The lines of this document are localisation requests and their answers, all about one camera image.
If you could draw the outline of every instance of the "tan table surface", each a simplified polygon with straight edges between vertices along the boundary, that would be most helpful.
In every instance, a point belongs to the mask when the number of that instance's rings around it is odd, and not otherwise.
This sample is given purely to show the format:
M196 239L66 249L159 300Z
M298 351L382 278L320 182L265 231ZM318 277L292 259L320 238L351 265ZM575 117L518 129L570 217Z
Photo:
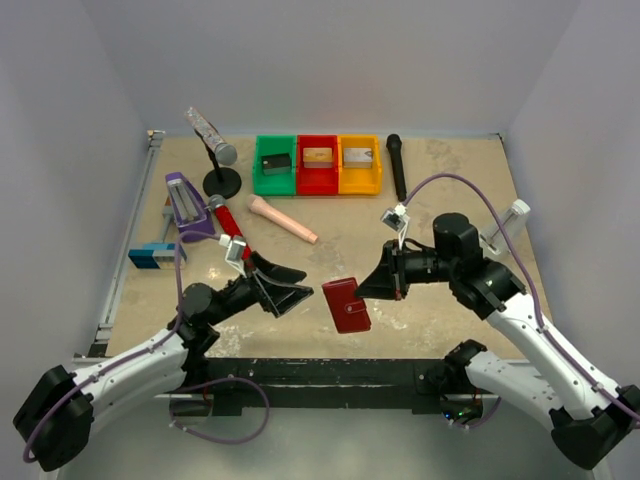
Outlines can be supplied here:
M287 315L276 319L258 306L218 325L222 337L210 356L231 357L320 357L320 358L436 358L459 342L473 338L503 358L522 355L501 334L459 305L447 285L414 285L402 302L367 300L372 321L370 332L336 333L321 285L329 280L353 276L363 280L377 265L382 244L393 232L380 222L388 207L397 203L384 138L380 138L384 169L382 193L377 197L280 197L267 201L309 227L318 236L310 245L246 207L252 192L251 166L255 138L228 138L238 150L234 168L243 178L243 188L228 201L249 245L274 263L307 272L303 282L315 294ZM437 172L458 173L476 183L496 209L507 208L516 193L499 139L491 138L404 138L403 159L407 187ZM211 163L202 143L194 137L169 137L153 172L137 234L137 242L154 241L162 224L161 208L167 197L164 176L182 172L201 189ZM423 188L410 204L409 236L433 244L431 222L440 213L459 211L479 229L488 224L490 214L482 201L466 185L441 179ZM172 227L167 241L173 241ZM543 295L540 276L528 235L516 246ZM182 271L183 285L205 282L222 288L236 273L225 264L224 250L205 240L186 246L189 258ZM510 257L509 267L520 272ZM107 354L116 355L148 339L164 328L176 306L174 273L167 270L138 270L131 266Z

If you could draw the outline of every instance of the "cable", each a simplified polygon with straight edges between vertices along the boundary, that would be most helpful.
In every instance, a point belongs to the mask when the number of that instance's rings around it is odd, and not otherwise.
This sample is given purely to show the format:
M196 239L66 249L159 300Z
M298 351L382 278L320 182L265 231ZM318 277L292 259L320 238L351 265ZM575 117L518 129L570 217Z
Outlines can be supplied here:
M269 414L270 414L271 407L269 406L269 399L267 398L267 394L264 392L264 390L260 387L260 385L258 385L257 383L249 380L248 378L240 378L240 377L219 378L217 380L211 380L209 382L201 383L200 385L195 385L195 386L192 386L192 387L179 388L178 390L176 390L176 393L179 393L179 392L192 392L194 390L199 390L201 388L207 388L207 387L211 387L213 385L219 385L221 383L228 383L228 382L240 382L240 383L245 383L247 385L250 385L251 387L256 389L257 392L262 397L262 400L264 401L264 408L265 408L264 418L262 419L262 423L256 429L255 432L253 432L250 435L247 435L245 437L241 437L241 438L221 438L221 437L215 437L213 435L207 435L205 433L198 432L197 430L193 430L193 429L191 429L189 427L186 427L182 423L178 422L176 420L176 417L175 417L175 412L173 410L171 410L171 408L169 408L169 416L171 417L171 425L175 425L180 430L182 430L183 432L188 433L190 435L194 435L194 436L196 436L198 438L201 438L203 440L208 440L209 442L221 443L223 445L240 445L242 443L250 442L251 440L256 438L258 435L260 435L262 433L262 431L265 429L265 427L267 426L267 423L269 422Z
M206 403L209 407L213 408L213 402L207 398L208 394L209 387L207 386L202 389L202 400L204 400L204 403Z
M413 238L405 238L404 243L411 244L414 247L418 247L420 249L420 250L411 250L412 252L419 252L419 251L424 251L429 249L429 247L427 247L426 245L423 245L420 242L416 242Z
M173 263L175 266L175 273L176 273L176 287L177 287L177 291L178 291L178 308L177 308L177 320L173 326L173 328L169 331L169 333L167 335L165 335L162 339L160 339L156 345L157 346L162 346L164 345L180 328L180 324L182 323L182 276L180 274L180 263L182 261L182 256L180 255L180 246L182 244L182 241L184 240L184 237L186 237L187 235L190 236L197 236L197 237L202 237L202 238L211 238L213 240L219 240L220 236L219 235L209 235L207 233L202 233L202 232L196 232L196 231L190 231L190 232L183 232L180 235L178 235L178 239L176 240L176 244L175 244L175 249L174 249L174 253L173 253ZM60 398L60 400L58 400L53 407L51 407L51 409L44 414L44 416L42 417L42 419L38 422L38 424L36 425L36 427L33 429L33 431L31 432L31 435L29 435L29 438L27 439L27 443L25 444L24 450L22 451L22 460L26 463L34 463L36 462L36 458L35 457L31 457L29 454L31 453L31 449L33 448L33 444L36 441L36 438L38 438L38 435L40 435L40 433L42 432L42 429L44 428L44 426L46 425L46 423L51 420L51 418L58 412L58 410L60 410L60 408L62 408L62 406L67 403L72 397L74 397L78 392L80 392L83 388L85 388L86 386L90 385L93 382L98 382L100 380L100 377L104 376L105 374L109 373L111 370L114 370L132 360L135 360L138 357L141 357L142 355L145 355L149 353L149 350L146 348L143 348L141 350L138 350L136 352L132 352L129 355L125 355L124 357L122 357L121 359L111 363L110 365L107 365L106 367L104 367L102 370L99 370L96 374L91 375L89 378L87 378L85 381L80 382L78 385L76 385L75 387L73 387L71 390L69 390L66 394L64 394L62 396L62 398Z
M411 193L407 196L407 199L404 202L402 202L402 204L404 206L409 205L409 202L411 201L411 199L416 195L416 193L420 191L420 189L422 189L422 187L431 183L433 180L437 180L439 178L453 178L454 180L458 180L464 183L465 185L467 185L469 188L471 188L482 199L484 204L487 206L487 208L491 212L491 216L493 217L496 224L498 225L498 229L500 230L500 233L504 237L507 247L511 251L511 255L513 255L513 259L515 260L516 264L518 265L518 268L520 269L520 271L522 271L522 275L524 275L524 278L527 281L527 285L529 286L529 290L531 291L531 297L533 298L533 310L534 310L536 323L538 324L538 327L542 332L542 334L549 341L549 343L556 349L556 351L560 354L560 356L564 358L567 362L569 362L569 364L573 368L575 368L578 371L578 373L580 373L580 375L582 375L582 377L591 384L591 387L594 389L594 391L599 392L609 402L613 403L616 407L618 407L624 413L629 415L633 420L635 420L636 425L634 426L634 428L640 428L640 415L638 415L636 412L634 412L625 404L623 404L620 400L618 400L615 396L609 393L582 365L580 365L580 363L575 358L571 356L569 352L567 352L567 350L562 345L560 345L560 343L558 342L558 340L556 340L553 334L546 329L544 320L542 318L540 296L538 295L538 290L536 289L536 286L533 283L533 279L531 278L529 271L524 266L524 263L520 259L520 255L518 255L518 253L516 252L516 249L513 246L513 242L509 238L509 235L507 234L506 229L504 228L504 226L502 225L502 222L500 221L500 216L498 215L498 212L496 212L496 209L493 208L493 205L491 205L491 202L489 201L487 196L484 193L482 193L482 191L475 184L473 184L471 181L455 173L437 173L435 175L425 178L422 182L420 182L418 186L411 191Z

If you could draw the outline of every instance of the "pink toy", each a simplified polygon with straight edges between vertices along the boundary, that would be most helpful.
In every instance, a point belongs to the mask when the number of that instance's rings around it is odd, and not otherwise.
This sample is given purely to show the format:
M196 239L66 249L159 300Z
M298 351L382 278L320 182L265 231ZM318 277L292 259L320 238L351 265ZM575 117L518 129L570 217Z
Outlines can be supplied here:
M315 233L307 227L303 227L295 220L287 217L284 213L276 210L258 195L249 195L247 206L253 213L257 213L258 215L268 218L273 223L280 225L285 230L289 230L294 235L297 235L305 242L316 243L318 240L318 236Z

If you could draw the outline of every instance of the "black base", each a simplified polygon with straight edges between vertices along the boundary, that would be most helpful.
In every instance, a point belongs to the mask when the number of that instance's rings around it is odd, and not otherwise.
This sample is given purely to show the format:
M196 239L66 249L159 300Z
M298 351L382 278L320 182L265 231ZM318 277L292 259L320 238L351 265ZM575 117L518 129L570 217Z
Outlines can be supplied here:
M220 167L222 182L218 179L215 170L211 170L204 177L202 188L208 197L211 195L222 195L224 198L231 198L240 191L242 179L238 172L232 168Z
M441 415L440 398L426 373L442 360L207 358L203 378L251 378L267 393L272 408L401 409ZM236 416L262 407L262 398L243 384L216 385L214 416ZM473 393L473 388L447 390Z

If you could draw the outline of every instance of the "black round base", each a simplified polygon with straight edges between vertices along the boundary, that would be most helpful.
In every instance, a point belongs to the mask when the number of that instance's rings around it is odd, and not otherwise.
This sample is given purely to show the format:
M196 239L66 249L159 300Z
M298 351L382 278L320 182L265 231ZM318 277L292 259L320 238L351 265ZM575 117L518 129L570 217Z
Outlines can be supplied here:
M215 170L207 173L202 182L204 193L207 194L207 197L217 194L222 195L224 198L231 198L240 191L242 179L238 172L232 168L220 167L220 173L222 174L222 182L218 180Z

